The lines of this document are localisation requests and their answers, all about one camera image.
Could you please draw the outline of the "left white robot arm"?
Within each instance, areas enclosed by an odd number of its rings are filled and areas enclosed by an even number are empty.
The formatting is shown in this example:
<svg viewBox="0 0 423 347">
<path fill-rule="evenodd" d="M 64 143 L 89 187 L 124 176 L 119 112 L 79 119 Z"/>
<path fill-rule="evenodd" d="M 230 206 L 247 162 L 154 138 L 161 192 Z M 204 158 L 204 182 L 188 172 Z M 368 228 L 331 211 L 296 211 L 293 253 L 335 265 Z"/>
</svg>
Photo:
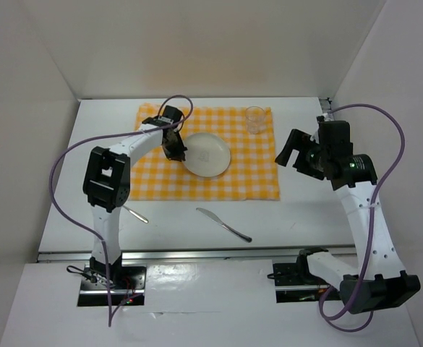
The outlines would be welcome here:
<svg viewBox="0 0 423 347">
<path fill-rule="evenodd" d="M 187 148 L 177 129 L 183 117 L 179 109 L 168 106 L 161 115 L 143 120 L 138 134 L 110 147 L 94 147 L 90 152 L 83 181 L 97 233 L 90 269 L 106 288 L 115 288 L 122 280 L 119 220 L 130 194 L 131 168 L 157 147 L 163 148 L 167 159 L 184 161 Z"/>
</svg>

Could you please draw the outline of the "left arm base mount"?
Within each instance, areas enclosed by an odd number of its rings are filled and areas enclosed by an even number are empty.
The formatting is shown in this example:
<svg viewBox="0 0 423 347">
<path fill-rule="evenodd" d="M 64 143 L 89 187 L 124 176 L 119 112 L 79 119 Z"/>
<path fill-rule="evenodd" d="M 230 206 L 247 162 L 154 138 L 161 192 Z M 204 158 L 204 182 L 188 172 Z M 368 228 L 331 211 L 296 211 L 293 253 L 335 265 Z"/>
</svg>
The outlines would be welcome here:
<svg viewBox="0 0 423 347">
<path fill-rule="evenodd" d="M 90 270 L 88 266 L 79 268 L 68 265 L 68 273 L 81 277 L 77 300 L 78 307 L 107 307 L 107 280 Z M 143 306 L 145 304 L 145 284 L 147 268 L 145 266 L 127 266 L 121 269 L 121 277 L 110 281 L 112 305 Z"/>
</svg>

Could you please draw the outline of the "clear plastic cup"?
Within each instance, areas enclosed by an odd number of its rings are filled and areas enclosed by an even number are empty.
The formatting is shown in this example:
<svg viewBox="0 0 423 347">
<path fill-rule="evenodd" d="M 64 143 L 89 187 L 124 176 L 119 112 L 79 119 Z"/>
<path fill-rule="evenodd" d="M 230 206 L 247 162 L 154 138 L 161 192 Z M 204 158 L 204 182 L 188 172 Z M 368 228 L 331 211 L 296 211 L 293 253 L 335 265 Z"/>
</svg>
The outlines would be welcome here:
<svg viewBox="0 0 423 347">
<path fill-rule="evenodd" d="M 245 110 L 247 131 L 259 134 L 265 130 L 265 110 L 259 106 L 250 106 Z"/>
</svg>

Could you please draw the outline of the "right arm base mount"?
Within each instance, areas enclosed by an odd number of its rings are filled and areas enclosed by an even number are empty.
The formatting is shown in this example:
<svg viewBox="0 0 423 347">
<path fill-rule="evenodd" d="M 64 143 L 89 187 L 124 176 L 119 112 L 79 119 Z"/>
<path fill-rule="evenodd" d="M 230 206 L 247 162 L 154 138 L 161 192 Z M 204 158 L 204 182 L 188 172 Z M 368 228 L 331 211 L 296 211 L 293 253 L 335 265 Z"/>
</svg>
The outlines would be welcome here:
<svg viewBox="0 0 423 347">
<path fill-rule="evenodd" d="M 316 302 L 329 288 L 324 280 L 303 278 L 294 262 L 273 263 L 272 273 L 267 278 L 275 286 L 278 304 Z"/>
</svg>

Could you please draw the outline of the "cream round plate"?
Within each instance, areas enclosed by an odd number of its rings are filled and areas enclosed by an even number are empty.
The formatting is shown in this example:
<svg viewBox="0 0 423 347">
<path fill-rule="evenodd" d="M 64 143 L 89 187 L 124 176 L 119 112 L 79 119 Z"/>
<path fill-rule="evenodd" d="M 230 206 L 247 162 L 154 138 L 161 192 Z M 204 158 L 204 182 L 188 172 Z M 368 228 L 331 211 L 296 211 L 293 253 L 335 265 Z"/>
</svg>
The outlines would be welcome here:
<svg viewBox="0 0 423 347">
<path fill-rule="evenodd" d="M 213 178 L 223 174 L 231 163 L 231 151 L 228 145 L 215 134 L 199 132 L 184 140 L 184 167 L 192 174 Z"/>
</svg>

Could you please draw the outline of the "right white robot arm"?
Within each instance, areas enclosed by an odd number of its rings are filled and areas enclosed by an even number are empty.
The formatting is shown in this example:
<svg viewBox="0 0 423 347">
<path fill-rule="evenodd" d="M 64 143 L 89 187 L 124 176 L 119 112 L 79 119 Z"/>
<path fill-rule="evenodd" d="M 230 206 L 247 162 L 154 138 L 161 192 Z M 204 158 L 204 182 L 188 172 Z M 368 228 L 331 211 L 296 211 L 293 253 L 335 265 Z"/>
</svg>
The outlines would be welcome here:
<svg viewBox="0 0 423 347">
<path fill-rule="evenodd" d="M 349 126 L 321 124 L 316 135 L 291 131 L 275 162 L 286 166 L 293 151 L 297 172 L 326 179 L 346 213 L 360 264 L 358 269 L 334 257 L 326 248 L 303 249 L 296 259 L 295 274 L 303 283 L 323 280 L 337 291 L 345 313 L 361 314 L 399 307 L 420 288 L 417 275 L 409 275 L 390 237 L 379 199 L 384 178 L 377 177 L 372 159 L 355 154 Z"/>
</svg>

